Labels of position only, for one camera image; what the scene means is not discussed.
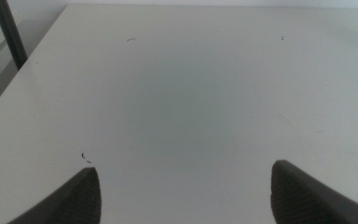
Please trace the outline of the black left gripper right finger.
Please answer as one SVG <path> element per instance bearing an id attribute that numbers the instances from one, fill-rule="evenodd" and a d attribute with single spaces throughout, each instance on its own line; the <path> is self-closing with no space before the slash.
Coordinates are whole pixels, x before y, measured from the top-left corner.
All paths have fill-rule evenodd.
<path id="1" fill-rule="evenodd" d="M 280 224 L 358 224 L 358 203 L 286 160 L 272 166 L 270 206 Z"/>

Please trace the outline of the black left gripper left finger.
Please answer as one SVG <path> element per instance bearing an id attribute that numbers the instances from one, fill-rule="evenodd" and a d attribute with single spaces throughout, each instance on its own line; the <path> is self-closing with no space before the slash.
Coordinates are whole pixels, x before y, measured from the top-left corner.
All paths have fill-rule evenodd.
<path id="1" fill-rule="evenodd" d="M 87 167 L 11 223 L 99 224 L 101 207 L 98 173 Z"/>

